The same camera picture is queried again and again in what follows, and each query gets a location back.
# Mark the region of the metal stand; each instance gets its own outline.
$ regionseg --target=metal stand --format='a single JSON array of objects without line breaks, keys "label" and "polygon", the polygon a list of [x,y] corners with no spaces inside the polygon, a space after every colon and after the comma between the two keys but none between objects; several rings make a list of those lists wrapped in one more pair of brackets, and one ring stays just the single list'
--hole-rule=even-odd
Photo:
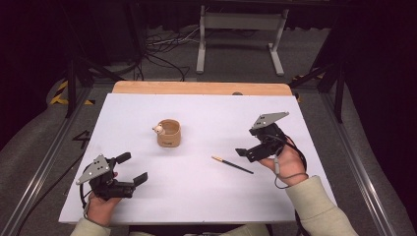
[{"label": "metal stand", "polygon": [[337,121],[339,123],[342,123],[341,105],[344,90],[344,70],[341,63],[326,65],[322,68],[316,69],[310,72],[309,74],[303,76],[301,79],[293,81],[288,85],[290,88],[295,89],[296,87],[310,81],[311,79],[321,75],[322,73],[325,74],[322,80],[317,85],[317,89],[319,92],[329,92],[334,83],[337,83],[333,112],[337,118]]},{"label": "metal stand", "polygon": [[281,62],[276,49],[281,40],[287,19],[288,10],[282,14],[231,14],[231,13],[210,13],[202,6],[200,16],[200,46],[197,58],[197,74],[205,70],[206,59],[206,29],[239,29],[239,30],[275,30],[275,41],[268,44],[273,67],[278,76],[283,76]]}]

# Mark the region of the white tabletop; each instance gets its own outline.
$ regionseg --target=white tabletop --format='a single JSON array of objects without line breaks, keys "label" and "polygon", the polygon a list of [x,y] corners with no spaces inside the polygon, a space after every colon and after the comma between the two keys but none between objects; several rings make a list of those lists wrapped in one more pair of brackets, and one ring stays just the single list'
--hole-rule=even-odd
[{"label": "white tabletop", "polygon": [[[86,154],[59,221],[76,223],[82,203],[76,180],[99,155],[130,152],[116,165],[117,179],[149,179],[133,198],[124,199],[114,224],[274,223],[294,220],[285,191],[275,188],[274,174],[258,162],[238,156],[236,148],[259,144],[251,129],[259,115],[288,111],[276,124],[303,151],[308,174],[320,175],[335,202],[326,174],[294,96],[117,94],[106,97]],[[181,124],[179,147],[160,147],[152,127],[164,119]],[[254,172],[250,174],[211,158],[217,155]],[[89,185],[85,183],[85,193]]]}]

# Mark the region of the pencil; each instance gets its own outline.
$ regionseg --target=pencil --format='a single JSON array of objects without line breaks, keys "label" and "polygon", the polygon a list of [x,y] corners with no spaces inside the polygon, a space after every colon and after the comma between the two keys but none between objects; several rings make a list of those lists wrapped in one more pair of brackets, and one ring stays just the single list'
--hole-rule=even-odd
[{"label": "pencil", "polygon": [[235,165],[235,164],[233,164],[233,163],[231,163],[231,162],[229,162],[229,161],[227,161],[227,160],[223,160],[222,158],[220,158],[220,157],[218,157],[218,156],[211,156],[213,159],[216,159],[216,160],[218,160],[218,161],[220,161],[220,162],[223,162],[223,163],[225,163],[225,164],[228,164],[228,165],[230,165],[230,166],[233,166],[233,167],[235,167],[235,168],[238,168],[238,169],[241,169],[241,170],[243,170],[243,171],[246,171],[246,172],[248,172],[248,173],[251,173],[251,174],[253,174],[254,172],[252,172],[252,171],[250,171],[250,170],[247,170],[247,169],[245,169],[245,168],[243,168],[243,167],[240,167],[239,165]]}]

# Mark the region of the metal bracket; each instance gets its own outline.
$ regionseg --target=metal bracket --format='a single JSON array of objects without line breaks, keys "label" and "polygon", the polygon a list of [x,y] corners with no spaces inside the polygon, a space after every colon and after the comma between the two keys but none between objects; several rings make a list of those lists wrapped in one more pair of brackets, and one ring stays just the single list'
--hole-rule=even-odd
[{"label": "metal bracket", "polygon": [[288,111],[260,115],[258,120],[252,126],[252,129],[253,130],[261,129],[263,127],[266,127],[266,126],[274,123],[275,121],[277,121],[279,119],[284,118],[287,115],[289,115]]},{"label": "metal bracket", "polygon": [[100,154],[93,162],[89,165],[86,171],[84,171],[83,175],[77,181],[77,185],[81,185],[86,183],[87,181],[100,176],[104,173],[110,171],[110,167],[107,163],[106,158],[104,155]]}]

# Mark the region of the human hand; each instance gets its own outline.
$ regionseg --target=human hand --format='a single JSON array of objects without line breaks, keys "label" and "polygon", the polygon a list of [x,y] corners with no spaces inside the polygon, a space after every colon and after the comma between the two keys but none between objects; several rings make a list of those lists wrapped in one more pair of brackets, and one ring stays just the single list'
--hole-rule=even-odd
[{"label": "human hand", "polygon": [[87,211],[88,219],[102,226],[109,226],[113,210],[121,200],[122,198],[111,198],[106,201],[97,197],[94,192],[91,192],[89,194],[89,209]]},{"label": "human hand", "polygon": [[[272,170],[273,173],[275,173],[275,164],[273,163],[273,159],[264,158],[262,160],[259,160],[259,163],[266,166],[267,168]],[[308,175],[305,174],[306,169],[304,168],[303,161],[300,158],[300,154],[288,145],[284,146],[281,154],[278,156],[278,164],[278,178],[288,186],[296,185],[309,178]]]}]

